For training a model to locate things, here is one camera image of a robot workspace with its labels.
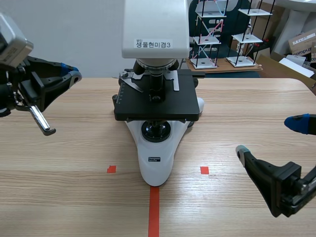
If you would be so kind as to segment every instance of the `cardboard box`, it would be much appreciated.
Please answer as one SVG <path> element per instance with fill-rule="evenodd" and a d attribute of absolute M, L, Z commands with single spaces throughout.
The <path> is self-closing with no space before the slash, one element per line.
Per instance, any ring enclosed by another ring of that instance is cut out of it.
<path fill-rule="evenodd" d="M 279 61 L 285 56 L 277 54 L 275 52 L 271 53 L 271 57 L 260 55 L 257 60 L 258 64 L 262 65 L 263 71 L 259 72 L 263 78 L 293 78 L 303 82 L 311 91 L 316 83 L 316 74 L 311 78 L 308 78 L 289 67 L 279 63 Z M 309 70 L 316 72 L 314 68 L 309 67 Z"/>
<path fill-rule="evenodd" d="M 313 41 L 316 41 L 316 29 L 294 37 L 288 42 L 293 55 L 303 56 L 311 53 Z"/>
<path fill-rule="evenodd" d="M 265 2 L 263 2 L 260 6 L 260 8 L 262 10 L 265 10 L 267 12 L 271 11 L 271 7 L 272 7 L 271 4 L 265 3 Z M 285 11 L 284 7 L 276 6 L 276 5 L 273 7 L 272 16 L 270 17 L 269 24 L 267 26 L 267 30 L 266 30 L 264 39 L 271 39 L 273 37 L 273 35 L 277 29 L 277 25 L 280 22 L 284 11 Z M 269 19 L 269 16 L 258 16 L 257 17 L 257 21 L 256 21 L 255 27 L 253 29 L 253 34 L 256 37 L 258 37 L 259 39 L 262 39 L 262 37 L 263 37 L 263 33 L 265 31 L 268 19 Z M 251 25 L 252 26 L 254 25 L 255 20 L 256 20 L 256 17 L 254 17 L 254 16 L 251 17 Z"/>
<path fill-rule="evenodd" d="M 311 63 L 316 63 L 316 42 L 312 43 L 312 59 Z"/>

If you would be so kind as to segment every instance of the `shelf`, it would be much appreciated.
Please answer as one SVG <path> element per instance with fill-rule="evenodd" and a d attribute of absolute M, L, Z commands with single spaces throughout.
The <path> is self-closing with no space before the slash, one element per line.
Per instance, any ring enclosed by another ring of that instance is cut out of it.
<path fill-rule="evenodd" d="M 262 43 L 262 40 L 258 39 L 254 35 L 245 35 L 243 41 L 242 41 L 243 34 L 234 35 L 233 37 L 236 40 L 238 40 L 240 43 Z"/>
<path fill-rule="evenodd" d="M 215 66 L 215 63 L 211 62 L 208 58 L 199 58 L 198 61 L 197 59 L 190 59 L 190 60 L 195 69 L 217 68 L 217 66 Z"/>
<path fill-rule="evenodd" d="M 203 16 L 202 12 L 197 12 L 197 15 L 200 18 L 224 18 L 226 17 L 225 15 L 222 15 L 219 11 L 205 11 Z"/>
<path fill-rule="evenodd" d="M 199 41 L 199 37 L 198 36 L 193 37 L 193 39 L 198 45 L 221 44 L 219 42 L 219 40 L 216 37 L 214 37 L 214 36 L 209 36 L 207 38 L 206 38 L 206 36 L 202 36 L 200 43 L 198 43 L 198 41 Z"/>
<path fill-rule="evenodd" d="M 267 11 L 264 11 L 262 9 L 250 9 L 249 14 L 248 14 L 249 9 L 238 9 L 238 11 L 242 12 L 243 14 L 247 16 L 270 16 L 270 14 Z"/>
<path fill-rule="evenodd" d="M 241 68 L 241 67 L 254 67 L 256 64 L 254 64 L 252 61 L 250 61 L 245 56 L 238 57 L 238 61 L 236 64 L 237 57 L 229 57 L 227 60 L 235 67 L 235 68 Z"/>

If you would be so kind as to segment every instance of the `table surface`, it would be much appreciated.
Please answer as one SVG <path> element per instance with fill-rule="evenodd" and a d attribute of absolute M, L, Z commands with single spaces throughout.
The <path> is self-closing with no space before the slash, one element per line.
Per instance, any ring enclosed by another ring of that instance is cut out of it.
<path fill-rule="evenodd" d="M 0 119 L 0 237 L 147 237 L 150 187 L 124 122 L 114 119 L 117 79 L 83 79 L 44 113 Z M 239 162 L 243 144 L 275 165 L 315 165 L 316 137 L 283 125 L 316 114 L 316 97 L 294 79 L 201 79 L 204 112 L 185 134 L 160 187 L 161 237 L 315 237 L 316 198 L 274 218 Z M 110 165 L 115 174 L 107 174 Z M 200 166 L 210 174 L 201 175 Z"/>

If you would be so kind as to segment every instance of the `paper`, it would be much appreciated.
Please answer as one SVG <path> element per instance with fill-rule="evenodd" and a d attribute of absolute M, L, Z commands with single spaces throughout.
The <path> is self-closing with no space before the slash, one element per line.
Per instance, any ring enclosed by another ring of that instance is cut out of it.
<path fill-rule="evenodd" d="M 306 68 L 303 68 L 299 65 L 297 65 L 296 63 L 293 63 L 292 61 L 283 58 L 281 61 L 279 61 L 281 64 L 287 66 L 288 68 L 297 71 L 300 74 L 303 74 L 306 77 L 311 77 L 312 75 L 314 75 L 314 72 L 311 70 L 308 70 Z"/>
<path fill-rule="evenodd" d="M 296 63 L 299 66 L 303 66 L 306 57 L 302 56 L 295 56 L 295 55 L 287 55 L 286 59 L 292 61 L 293 63 Z"/>

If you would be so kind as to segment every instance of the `red tape marker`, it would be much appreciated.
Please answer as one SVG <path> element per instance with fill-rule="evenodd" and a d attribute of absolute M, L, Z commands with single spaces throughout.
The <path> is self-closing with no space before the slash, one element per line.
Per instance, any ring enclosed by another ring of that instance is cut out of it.
<path fill-rule="evenodd" d="M 117 171 L 116 165 L 110 165 L 110 167 L 107 170 L 107 173 L 108 174 L 113 174 L 113 173 L 116 173 L 116 171 Z"/>
<path fill-rule="evenodd" d="M 150 187 L 148 237 L 159 237 L 159 187 Z"/>
<path fill-rule="evenodd" d="M 209 174 L 208 166 L 201 166 L 201 174 Z"/>

